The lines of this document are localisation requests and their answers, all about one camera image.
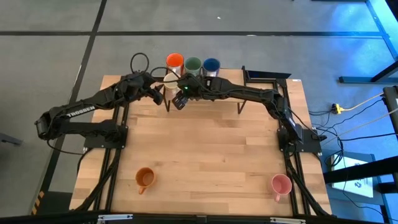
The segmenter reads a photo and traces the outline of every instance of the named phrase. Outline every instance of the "pink mug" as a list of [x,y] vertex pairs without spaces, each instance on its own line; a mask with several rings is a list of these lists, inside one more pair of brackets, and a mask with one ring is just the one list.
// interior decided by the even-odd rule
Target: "pink mug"
[[285,174],[276,174],[271,180],[275,192],[275,201],[279,202],[281,195],[287,195],[292,190],[292,181]]

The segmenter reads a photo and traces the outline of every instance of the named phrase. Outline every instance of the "mug handle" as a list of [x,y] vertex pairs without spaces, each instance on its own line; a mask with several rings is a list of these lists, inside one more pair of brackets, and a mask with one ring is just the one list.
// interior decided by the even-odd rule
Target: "mug handle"
[[140,187],[139,190],[138,190],[138,193],[139,194],[143,194],[145,189],[146,189],[146,187]]
[[276,194],[276,195],[275,195],[275,201],[276,201],[276,202],[279,202],[279,200],[280,200],[280,194]]

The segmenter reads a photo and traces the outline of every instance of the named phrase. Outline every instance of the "sticker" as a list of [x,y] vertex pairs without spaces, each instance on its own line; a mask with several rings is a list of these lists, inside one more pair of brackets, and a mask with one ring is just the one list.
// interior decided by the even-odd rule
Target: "sticker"
[[292,118],[289,118],[289,121],[293,124],[293,127],[296,127],[296,124],[294,123],[294,121],[292,120]]
[[217,76],[217,71],[215,72],[207,72],[208,77],[216,77]]

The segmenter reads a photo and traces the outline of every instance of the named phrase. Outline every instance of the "yellow cable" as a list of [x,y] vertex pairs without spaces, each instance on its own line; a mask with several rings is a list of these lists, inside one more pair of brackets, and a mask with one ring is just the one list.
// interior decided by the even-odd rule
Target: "yellow cable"
[[383,115],[383,116],[381,116],[381,117],[379,117],[379,118],[376,118],[376,119],[374,119],[374,120],[372,120],[372,121],[369,121],[369,122],[367,122],[367,123],[361,124],[361,125],[359,125],[359,126],[357,126],[357,127],[355,127],[355,128],[351,128],[350,130],[348,130],[348,131],[346,131],[346,132],[344,132],[344,133],[342,133],[342,134],[339,134],[339,135],[335,136],[335,137],[332,138],[331,140],[329,140],[329,141],[327,141],[326,143],[324,143],[322,146],[328,144],[328,143],[331,142],[332,140],[334,140],[334,139],[336,139],[336,138],[339,138],[340,136],[342,136],[342,135],[344,135],[344,134],[347,134],[347,133],[349,133],[349,132],[351,132],[351,131],[354,131],[355,129],[361,128],[361,127],[363,127],[363,126],[365,126],[365,125],[368,125],[368,124],[370,124],[370,123],[373,123],[373,122],[375,122],[375,121],[378,121],[378,120],[380,120],[381,118],[383,118],[383,117],[385,117],[385,116],[388,116],[388,115],[390,115],[390,114],[392,114],[392,113],[394,113],[394,112],[396,112],[396,111],[398,111],[398,108],[396,108],[396,109],[392,110],[391,112],[389,112],[389,113],[387,113],[387,114],[385,114],[385,115]]
[[362,104],[368,102],[369,100],[373,100],[373,99],[375,99],[376,97],[381,96],[382,94],[383,94],[383,93],[379,93],[379,94],[377,94],[376,96],[374,96],[374,97],[372,97],[372,98],[369,98],[369,99],[365,100],[364,102],[362,102],[362,103],[360,103],[360,104],[358,104],[358,105],[356,105],[356,106],[354,106],[353,108],[350,108],[350,109],[344,109],[344,108],[340,107],[340,111],[350,111],[350,110],[353,110],[353,109],[355,109],[355,108],[361,106]]

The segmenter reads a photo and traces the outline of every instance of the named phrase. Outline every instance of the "cup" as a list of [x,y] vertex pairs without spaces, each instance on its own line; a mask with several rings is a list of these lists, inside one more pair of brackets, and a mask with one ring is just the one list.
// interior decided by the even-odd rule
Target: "cup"
[[[163,78],[163,81],[165,82],[173,80],[178,80],[178,77],[176,77],[173,73],[169,73]],[[180,91],[177,86],[177,82],[164,83],[164,88],[165,98],[167,100],[171,100],[172,98],[174,98],[178,91]]]
[[169,70],[181,76],[184,68],[184,57],[179,53],[171,53],[166,58],[166,65]]
[[220,71],[221,63],[215,58],[208,58],[203,62],[203,75],[216,77]]
[[137,185],[140,187],[138,193],[143,194],[144,191],[155,182],[155,180],[156,175],[151,168],[144,167],[139,169],[136,174]]
[[192,75],[200,75],[201,60],[197,57],[190,57],[185,60],[184,71]]
[[292,190],[292,181],[285,174],[276,174],[271,180],[275,192],[275,201],[279,202],[281,195],[287,195]]

